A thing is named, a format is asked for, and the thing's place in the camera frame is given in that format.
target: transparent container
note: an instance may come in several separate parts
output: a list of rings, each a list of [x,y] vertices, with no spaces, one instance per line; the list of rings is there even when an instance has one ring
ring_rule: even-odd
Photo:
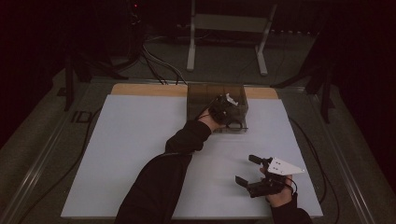
[[[219,95],[229,96],[238,104],[233,109],[234,122],[216,133],[245,133],[248,100],[243,85],[216,83],[189,83],[187,91],[187,119],[195,119]]]

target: black cable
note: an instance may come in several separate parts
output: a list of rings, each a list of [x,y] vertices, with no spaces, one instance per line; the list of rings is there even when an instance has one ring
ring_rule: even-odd
[[[177,77],[177,83],[178,80],[181,79],[183,81],[184,84],[187,85],[186,80],[184,80],[183,76],[181,75],[181,72],[179,70],[177,70],[174,66],[172,66],[171,64],[167,63],[166,61],[162,60],[161,58],[157,57],[156,55],[154,55],[153,53],[149,52],[145,46],[143,46],[143,51],[145,51],[148,56],[150,56],[151,58],[153,58],[154,60],[151,60],[150,58],[148,58],[149,60],[151,60],[154,63],[157,63],[165,68],[170,69],[173,73],[175,73],[176,77]]]
[[[147,66],[151,71],[152,75],[154,75],[154,77],[157,78],[157,80],[160,81],[161,84],[167,84],[166,80],[157,73],[154,66],[152,66],[151,62],[149,61],[148,57],[145,55],[144,52],[142,52],[142,57],[146,60]]]
[[[306,133],[304,132],[303,128],[300,126],[300,124],[297,123],[297,121],[295,121],[294,119],[292,119],[292,118],[289,117],[289,116],[288,116],[288,118],[289,118],[290,121],[292,121],[292,122],[297,126],[297,128],[298,128],[298,129],[301,131],[301,133],[304,135],[304,138],[305,138],[306,142],[308,143],[309,148],[311,149],[311,151],[312,151],[312,153],[313,153],[313,155],[314,155],[315,161],[317,162],[318,167],[319,167],[319,170],[320,170],[320,172],[321,172],[321,174],[322,174],[323,184],[324,184],[325,190],[324,190],[324,193],[323,193],[322,198],[321,198],[320,201],[319,201],[320,203],[323,202],[323,200],[325,199],[326,193],[327,193],[327,184],[326,184],[326,180],[327,180],[327,182],[329,183],[330,188],[332,189],[332,193],[334,194],[334,199],[335,199],[335,203],[336,203],[336,206],[337,206],[337,216],[336,216],[336,220],[334,221],[334,224],[336,224],[336,223],[338,223],[338,220],[339,220],[339,218],[340,218],[340,203],[339,203],[339,201],[338,201],[337,194],[335,193],[334,186],[332,185],[332,182],[330,181],[330,178],[329,178],[329,177],[326,175],[326,173],[324,172],[324,169],[323,169],[323,167],[322,167],[322,165],[321,165],[321,162],[320,162],[320,159],[319,159],[319,157],[318,157],[318,153],[317,153],[317,151],[316,151],[314,145],[312,144],[311,140],[308,138],[308,136],[307,136]]]
[[[82,159],[82,157],[84,156],[85,153],[85,149],[86,149],[86,145],[88,142],[88,135],[90,132],[90,128],[92,125],[92,121],[93,119],[96,117],[96,115],[102,110],[102,107],[100,107],[99,109],[97,109],[92,117],[90,118],[90,121],[88,123],[87,126],[87,130],[85,132],[85,137],[84,137],[84,142],[82,144],[82,149],[78,155],[78,158],[76,159],[76,161],[72,164],[72,166],[66,171],[66,173],[64,173],[64,175],[62,175],[61,178],[58,179],[58,181],[56,181],[49,189],[47,189],[46,192],[44,192],[44,194],[42,194],[21,216],[20,221],[18,222],[18,224],[22,224],[22,222],[26,219],[26,217],[29,215],[29,213],[35,208],[35,206],[41,202],[41,200],[43,200],[53,189],[55,189],[56,186],[58,186],[69,174],[70,172],[72,172],[72,170],[76,167],[76,165],[79,163],[79,161]]]
[[[326,197],[326,194],[327,194],[327,184],[326,184],[326,178],[325,178],[325,175],[324,175],[324,172],[323,172],[323,167],[322,167],[321,162],[320,162],[320,159],[319,159],[319,157],[318,157],[318,153],[317,153],[317,151],[315,150],[315,147],[314,147],[314,145],[312,144],[311,140],[308,138],[308,136],[307,136],[306,133],[304,132],[303,128],[300,126],[300,124],[298,124],[297,121],[295,121],[295,120],[292,119],[291,117],[289,117],[289,120],[292,121],[292,122],[297,126],[297,128],[301,131],[301,133],[303,134],[303,136],[304,136],[304,138],[305,138],[305,141],[306,141],[307,144],[309,145],[309,149],[311,150],[311,152],[312,152],[312,154],[313,154],[313,156],[314,156],[314,158],[315,158],[315,161],[316,161],[317,164],[318,164],[318,167],[319,167],[319,170],[320,170],[320,173],[321,173],[321,176],[322,176],[323,188],[324,188],[324,189],[323,189],[323,195],[322,195],[322,197],[321,197],[320,200],[319,200],[319,202],[322,203],[322,202],[324,201],[325,197]]]

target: wire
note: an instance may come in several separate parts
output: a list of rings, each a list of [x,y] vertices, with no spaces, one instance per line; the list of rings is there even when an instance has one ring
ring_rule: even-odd
[[[280,60],[280,64],[277,66],[276,71],[275,71],[274,83],[276,83],[277,73],[279,72],[280,67],[283,65],[283,62],[285,62],[285,48],[286,48],[286,43],[288,42],[288,39],[289,39],[289,36],[287,35],[285,38],[285,41],[283,42],[282,59]]]
[[[58,186],[69,174],[70,172],[72,172],[72,170],[76,167],[76,165],[79,163],[79,161],[82,159],[82,157],[84,156],[85,153],[85,149],[86,149],[86,145],[88,142],[88,135],[90,132],[90,128],[92,125],[92,121],[93,119],[96,117],[96,115],[102,110],[102,107],[100,107],[99,109],[97,109],[92,117],[90,118],[90,121],[88,123],[87,126],[87,130],[85,132],[85,137],[84,137],[84,142],[82,144],[82,148],[81,151],[78,155],[78,158],[75,160],[75,162],[72,164],[72,166],[66,171],[66,173],[64,173],[64,175],[62,175],[61,178],[58,179],[58,181],[56,181],[49,189],[47,189],[46,192],[44,192],[44,194],[42,194],[21,216],[20,221],[18,222],[18,224],[22,224],[22,222],[26,219],[26,217],[29,215],[29,213],[53,190],[55,189],[56,186]]]
[[[161,84],[167,85],[168,83],[166,82],[166,80],[157,73],[157,70],[155,70],[154,66],[152,66],[150,60],[144,54],[144,52],[142,52],[142,56],[146,60],[147,66],[148,66],[149,70],[151,71],[152,75],[154,75],[154,77],[157,78],[157,80],[160,81]]]
[[[306,142],[308,143],[309,148],[311,149],[311,152],[312,152],[312,154],[313,154],[313,156],[314,156],[314,158],[315,158],[315,161],[316,161],[317,164],[318,164],[320,173],[321,173],[321,175],[322,175],[323,186],[324,186],[323,196],[322,196],[321,199],[319,200],[319,203],[322,203],[322,202],[324,201],[324,199],[325,199],[325,197],[326,197],[326,194],[327,194],[327,184],[326,184],[326,181],[327,181],[327,183],[329,183],[330,188],[332,189],[332,193],[334,194],[334,199],[335,199],[335,203],[336,203],[336,206],[337,206],[337,216],[336,216],[336,220],[334,221],[334,224],[336,224],[336,223],[338,223],[338,220],[339,220],[339,218],[340,218],[340,203],[339,203],[339,201],[338,201],[337,194],[335,193],[334,186],[332,185],[332,182],[330,181],[330,178],[329,178],[329,177],[326,175],[326,173],[324,172],[324,169],[323,169],[323,167],[322,167],[322,165],[321,165],[321,162],[320,162],[320,159],[319,159],[319,157],[318,157],[318,152],[316,151],[316,149],[315,149],[314,145],[312,144],[311,140],[308,138],[308,136],[307,136],[306,133],[304,132],[303,128],[300,126],[299,123],[297,123],[297,121],[295,121],[295,120],[292,119],[291,117],[288,117],[288,118],[289,118],[289,120],[290,120],[291,122],[293,122],[293,123],[297,126],[297,128],[298,128],[298,129],[301,131],[301,133],[304,135],[304,138],[305,138]]]
[[[187,82],[186,82],[186,80],[184,79],[183,75],[181,74],[180,70],[178,70],[177,68],[175,68],[175,67],[174,67],[173,65],[171,65],[170,63],[167,63],[167,62],[165,62],[164,60],[160,59],[159,57],[155,56],[154,54],[150,53],[150,52],[146,49],[146,47],[145,47],[144,45],[143,45],[143,51],[145,51],[145,52],[147,53],[147,55],[150,56],[150,57],[154,60],[155,63],[158,63],[158,64],[160,64],[160,65],[162,65],[162,66],[164,66],[164,67],[166,67],[166,68],[169,68],[171,71],[173,71],[173,72],[176,74],[176,76],[177,76],[177,83],[178,83],[178,80],[181,79],[181,80],[184,82],[184,84],[187,85]]]
[[[291,178],[288,178],[288,177],[286,177],[289,181],[291,181],[291,183],[293,183],[293,185],[296,187],[296,190],[294,191],[294,192],[297,192],[297,184],[296,184],[296,182],[294,182],[294,180],[292,180]]]

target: white object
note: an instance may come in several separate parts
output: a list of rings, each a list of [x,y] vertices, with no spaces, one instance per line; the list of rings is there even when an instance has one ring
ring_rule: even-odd
[[[247,100],[248,131],[214,133],[194,153],[173,218],[270,217],[264,198],[251,199],[234,181],[236,175],[249,182],[263,177],[248,155],[277,155],[306,170],[282,102]],[[183,127],[186,103],[186,97],[108,95],[61,216],[114,217],[140,170]],[[322,216],[308,172],[293,180],[299,206]]]
[[[276,175],[296,175],[305,172],[304,169],[278,158],[273,158],[267,170],[269,173]]]
[[[195,13],[195,0],[191,0],[191,30],[190,30],[190,48],[187,59],[187,70],[193,71],[195,64],[195,30],[223,30],[223,31],[241,31],[262,33],[262,41],[260,45],[255,47],[257,54],[257,62],[259,64],[260,74],[267,76],[268,71],[265,65],[262,51],[265,42],[270,33],[272,20],[275,15],[277,5],[271,7],[271,12],[268,17],[253,18],[240,16],[225,16],[225,15],[211,15]]]

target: floor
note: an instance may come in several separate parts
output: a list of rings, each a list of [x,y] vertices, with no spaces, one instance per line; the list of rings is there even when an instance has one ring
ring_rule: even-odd
[[[169,39],[152,36],[145,43],[147,51],[164,60],[181,73],[186,82],[241,83],[268,87],[298,74],[315,37],[283,33],[270,34],[264,49],[269,74],[259,74],[254,54],[255,37],[199,38],[195,69],[186,71],[188,38]],[[114,57],[120,62],[122,58]],[[176,73],[157,63],[163,79],[175,84]],[[115,83],[120,82],[95,73],[90,83],[78,83],[76,100],[64,112],[65,99],[57,96],[64,87],[64,70],[54,77],[53,89],[36,106],[32,114],[0,150],[1,223],[112,223],[113,218],[65,219],[60,214],[70,190],[97,116],[92,124],[85,122],[88,112],[94,113],[104,103]],[[159,83],[147,62],[140,58],[120,71],[128,77],[123,82]],[[330,123],[321,118],[318,109],[320,92],[304,92],[307,79],[276,90],[292,121],[292,128],[318,199],[322,199],[323,217],[314,223],[394,223],[396,197],[371,155],[359,128],[348,113],[337,88],[332,86],[333,107]],[[82,117],[77,120],[76,113]],[[314,146],[309,146],[307,139]],[[203,220],[173,223],[272,223],[262,220]]]

